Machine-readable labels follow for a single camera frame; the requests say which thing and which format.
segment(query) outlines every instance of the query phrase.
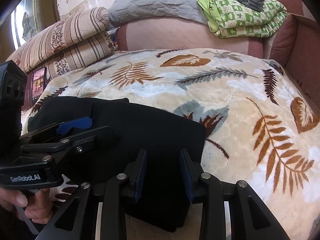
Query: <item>finger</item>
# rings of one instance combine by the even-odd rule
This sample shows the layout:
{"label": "finger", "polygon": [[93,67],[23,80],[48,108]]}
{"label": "finger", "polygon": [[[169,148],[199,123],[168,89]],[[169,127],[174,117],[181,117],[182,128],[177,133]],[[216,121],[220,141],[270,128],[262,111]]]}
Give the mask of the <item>finger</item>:
{"label": "finger", "polygon": [[27,209],[28,210],[44,209],[50,202],[49,195],[50,195],[49,188],[42,188],[38,190],[38,192],[34,196],[28,197]]}
{"label": "finger", "polygon": [[30,219],[43,219],[51,212],[51,208],[52,202],[48,203],[48,205],[45,208],[40,210],[28,210],[28,208],[26,208],[24,213],[26,217]]}
{"label": "finger", "polygon": [[9,203],[19,206],[25,207],[28,204],[28,200],[22,192],[18,190],[7,190],[0,187],[0,199],[2,200],[2,205],[10,206]]}
{"label": "finger", "polygon": [[49,220],[52,218],[53,212],[50,211],[50,213],[43,219],[33,219],[32,222],[37,224],[47,224]]}

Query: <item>gray quilt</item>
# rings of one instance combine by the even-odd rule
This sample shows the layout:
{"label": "gray quilt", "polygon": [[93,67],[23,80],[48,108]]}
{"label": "gray quilt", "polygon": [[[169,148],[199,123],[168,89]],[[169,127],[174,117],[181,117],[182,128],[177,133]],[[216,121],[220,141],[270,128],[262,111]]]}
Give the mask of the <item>gray quilt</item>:
{"label": "gray quilt", "polygon": [[207,24],[197,0],[115,0],[108,11],[110,22],[114,27],[142,18],[164,16]]}

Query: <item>blue gripper pad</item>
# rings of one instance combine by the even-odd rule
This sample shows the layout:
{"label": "blue gripper pad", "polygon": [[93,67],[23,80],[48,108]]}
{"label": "blue gripper pad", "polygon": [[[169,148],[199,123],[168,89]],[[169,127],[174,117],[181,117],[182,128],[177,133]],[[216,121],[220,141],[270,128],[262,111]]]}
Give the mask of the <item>blue gripper pad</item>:
{"label": "blue gripper pad", "polygon": [[62,123],[56,130],[57,134],[65,135],[71,128],[89,129],[92,126],[92,119],[90,117],[84,117],[70,122]]}

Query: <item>bedding pile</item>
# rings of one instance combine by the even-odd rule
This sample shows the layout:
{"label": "bedding pile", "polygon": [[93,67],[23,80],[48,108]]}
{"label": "bedding pile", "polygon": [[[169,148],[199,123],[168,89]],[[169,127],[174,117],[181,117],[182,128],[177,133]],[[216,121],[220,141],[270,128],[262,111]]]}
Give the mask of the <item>bedding pile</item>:
{"label": "bedding pile", "polygon": [[[23,133],[50,96],[128,98],[199,122],[207,128],[204,171],[246,180],[292,240],[307,239],[318,222],[319,110],[275,61],[216,49],[118,52],[53,79],[24,113]],[[56,205],[70,184],[55,189]],[[200,217],[201,207],[192,206],[175,233],[128,217],[128,239],[198,239]]]}
{"label": "bedding pile", "polygon": [[210,31],[222,38],[272,36],[287,16],[284,5],[276,0],[264,0],[261,12],[237,0],[197,1],[208,19]]}

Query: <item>leaf pattern blanket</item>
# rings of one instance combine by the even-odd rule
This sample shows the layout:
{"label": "leaf pattern blanket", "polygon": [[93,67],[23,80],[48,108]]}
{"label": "leaf pattern blanket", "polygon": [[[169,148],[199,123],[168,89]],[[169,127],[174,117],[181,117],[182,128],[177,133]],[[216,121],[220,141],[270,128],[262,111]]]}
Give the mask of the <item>leaf pattern blanket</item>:
{"label": "leaf pattern blanket", "polygon": [[[274,61],[215,49],[119,52],[53,79],[23,120],[51,96],[127,97],[199,122],[207,128],[205,171],[231,183],[246,180],[293,240],[307,239],[318,223],[319,117]],[[70,184],[56,200],[68,197]],[[201,206],[191,206],[175,233],[127,219],[128,239],[193,240]]]}

